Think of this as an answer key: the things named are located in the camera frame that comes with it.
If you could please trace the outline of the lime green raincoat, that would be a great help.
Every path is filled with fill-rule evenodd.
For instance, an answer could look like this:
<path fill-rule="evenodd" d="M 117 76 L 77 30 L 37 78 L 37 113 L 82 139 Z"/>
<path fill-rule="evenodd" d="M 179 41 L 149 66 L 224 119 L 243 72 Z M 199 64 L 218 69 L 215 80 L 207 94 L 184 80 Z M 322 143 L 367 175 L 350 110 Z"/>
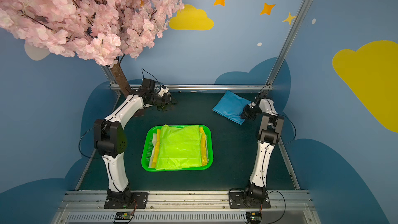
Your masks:
<path fill-rule="evenodd" d="M 203 165 L 202 134 L 198 125 L 162 126 L 155 169 L 160 171 L 196 168 Z"/>

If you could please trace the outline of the yellow raincoat front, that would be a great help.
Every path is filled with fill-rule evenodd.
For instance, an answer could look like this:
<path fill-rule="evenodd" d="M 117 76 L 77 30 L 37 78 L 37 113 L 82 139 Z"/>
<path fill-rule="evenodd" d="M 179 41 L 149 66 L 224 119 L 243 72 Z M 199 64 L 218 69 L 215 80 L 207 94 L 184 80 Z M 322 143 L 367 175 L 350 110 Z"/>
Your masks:
<path fill-rule="evenodd" d="M 157 144 L 156 144 L 156 146 L 155 146 L 155 157 L 154 157 L 154 159 L 153 159 L 153 163 L 152 163 L 153 168 L 152 168 L 152 169 L 155 168 L 156 163 L 157 163 L 157 159 L 158 159 L 158 155 L 159 155 L 161 129 L 157 129 L 157 130 L 156 130 L 156 133 L 157 133 Z"/>

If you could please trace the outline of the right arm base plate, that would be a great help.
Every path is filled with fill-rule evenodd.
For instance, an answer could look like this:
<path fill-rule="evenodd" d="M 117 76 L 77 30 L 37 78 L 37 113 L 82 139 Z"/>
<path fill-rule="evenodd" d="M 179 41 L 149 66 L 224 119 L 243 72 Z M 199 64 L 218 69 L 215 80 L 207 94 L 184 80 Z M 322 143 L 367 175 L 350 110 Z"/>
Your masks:
<path fill-rule="evenodd" d="M 241 191 L 231 191 L 228 193 L 230 208 L 271 208 L 271 202 L 267 192 L 264 196 L 253 198 L 245 196 Z"/>

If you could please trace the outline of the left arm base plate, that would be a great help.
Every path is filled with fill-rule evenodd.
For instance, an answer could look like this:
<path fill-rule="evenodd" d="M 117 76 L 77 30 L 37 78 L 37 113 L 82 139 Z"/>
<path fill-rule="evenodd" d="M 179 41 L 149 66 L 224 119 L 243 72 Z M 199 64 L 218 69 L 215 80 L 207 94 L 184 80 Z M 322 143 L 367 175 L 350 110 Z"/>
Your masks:
<path fill-rule="evenodd" d="M 145 209 L 148 203 L 149 193 L 131 192 L 130 197 L 125 200 L 112 199 L 107 197 L 104 209 Z"/>

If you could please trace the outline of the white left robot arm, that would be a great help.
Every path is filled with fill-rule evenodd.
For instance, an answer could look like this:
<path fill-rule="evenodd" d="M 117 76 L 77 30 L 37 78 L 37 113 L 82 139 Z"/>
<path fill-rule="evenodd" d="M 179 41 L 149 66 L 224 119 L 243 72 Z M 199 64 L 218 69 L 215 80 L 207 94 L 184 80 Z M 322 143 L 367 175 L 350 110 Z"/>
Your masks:
<path fill-rule="evenodd" d="M 137 111 L 147 106 L 162 109 L 171 104 L 169 88 L 161 85 L 155 90 L 157 83 L 144 78 L 141 86 L 132 90 L 114 112 L 94 123 L 94 148 L 104 161 L 108 176 L 105 208 L 125 208 L 133 202 L 124 166 L 124 152 L 127 148 L 124 127 Z"/>

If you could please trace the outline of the yellow raincoat back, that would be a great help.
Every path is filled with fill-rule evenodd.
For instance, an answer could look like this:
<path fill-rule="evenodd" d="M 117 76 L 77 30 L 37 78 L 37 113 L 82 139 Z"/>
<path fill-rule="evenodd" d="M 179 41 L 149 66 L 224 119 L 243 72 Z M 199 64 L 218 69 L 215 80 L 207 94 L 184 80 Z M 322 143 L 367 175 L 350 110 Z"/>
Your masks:
<path fill-rule="evenodd" d="M 202 166 L 204 167 L 208 164 L 207 140 L 203 127 L 199 127 L 199 131 L 201 134 L 201 159 L 202 159 Z"/>

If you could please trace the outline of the yellow raincoat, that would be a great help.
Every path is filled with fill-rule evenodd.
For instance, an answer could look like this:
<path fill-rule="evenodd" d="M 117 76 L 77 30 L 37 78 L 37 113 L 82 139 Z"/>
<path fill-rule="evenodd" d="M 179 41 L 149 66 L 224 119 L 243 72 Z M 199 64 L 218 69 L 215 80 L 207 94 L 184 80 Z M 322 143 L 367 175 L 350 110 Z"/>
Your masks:
<path fill-rule="evenodd" d="M 157 130 L 156 130 L 156 133 L 157 133 L 157 144 L 156 144 L 156 146 L 155 146 L 155 157 L 154 157 L 154 159 L 153 159 L 153 163 L 152 163 L 153 168 L 152 168 L 152 169 L 155 168 L 156 163 L 157 163 L 157 159 L 158 159 L 158 155 L 159 155 L 161 129 L 157 129 Z"/>
<path fill-rule="evenodd" d="M 199 127 L 199 131 L 201 134 L 201 159 L 202 159 L 202 166 L 204 167 L 208 164 L 207 140 L 203 127 Z"/>

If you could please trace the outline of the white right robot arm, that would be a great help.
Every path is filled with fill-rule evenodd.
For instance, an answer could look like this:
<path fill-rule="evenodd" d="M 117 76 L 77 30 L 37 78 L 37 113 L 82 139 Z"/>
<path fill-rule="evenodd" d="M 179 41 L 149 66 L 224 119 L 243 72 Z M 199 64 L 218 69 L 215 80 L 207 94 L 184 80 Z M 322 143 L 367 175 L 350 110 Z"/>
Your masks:
<path fill-rule="evenodd" d="M 285 118 L 274 108 L 274 101 L 265 96 L 245 106 L 241 117 L 244 119 L 261 118 L 257 138 L 257 155 L 249 183 L 244 190 L 243 201 L 249 206 L 263 204 L 268 198 L 267 171 L 274 148 L 278 145 Z"/>

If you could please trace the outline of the blue raincoat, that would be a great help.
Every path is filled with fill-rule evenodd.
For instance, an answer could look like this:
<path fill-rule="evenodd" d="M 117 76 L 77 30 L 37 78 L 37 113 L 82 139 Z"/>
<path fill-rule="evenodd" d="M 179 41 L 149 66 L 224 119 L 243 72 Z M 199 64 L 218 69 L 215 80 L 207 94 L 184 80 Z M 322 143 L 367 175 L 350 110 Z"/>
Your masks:
<path fill-rule="evenodd" d="M 245 120 L 242 119 L 240 115 L 243 113 L 244 107 L 250 103 L 251 101 L 242 98 L 231 91 L 227 91 L 213 108 L 213 111 L 239 125 L 242 125 Z"/>

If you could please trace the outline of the green plastic basket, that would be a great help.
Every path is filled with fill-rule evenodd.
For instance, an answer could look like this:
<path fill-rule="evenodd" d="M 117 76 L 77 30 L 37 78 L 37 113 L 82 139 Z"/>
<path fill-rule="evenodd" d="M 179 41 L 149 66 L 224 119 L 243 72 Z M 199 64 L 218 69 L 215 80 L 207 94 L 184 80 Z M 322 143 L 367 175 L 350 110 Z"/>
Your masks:
<path fill-rule="evenodd" d="M 172 127 L 184 127 L 188 125 L 171 125 Z M 208 169 L 214 160 L 213 156 L 213 151 L 212 151 L 212 140 L 211 140 L 211 131 L 210 129 L 205 126 L 205 125 L 198 125 L 199 127 L 203 127 L 204 132 L 206 134 L 206 140 L 207 140 L 207 155 L 208 155 L 208 164 L 206 166 L 201 166 L 201 167 L 196 167 L 196 168 L 187 168 L 187 169 L 181 169 L 181 170 L 169 170 L 169 171 L 184 171 L 184 170 L 206 170 Z M 146 141 L 145 141 L 145 146 L 144 146 L 144 151 L 143 151 L 143 156 L 142 156 L 142 167 L 144 170 L 148 172 L 161 172 L 160 170 L 150 169 L 148 168 L 149 165 L 149 160 L 151 157 L 151 152 L 152 152 L 152 136 L 156 132 L 157 129 L 161 129 L 162 126 L 156 126 L 151 128 L 146 136 Z"/>

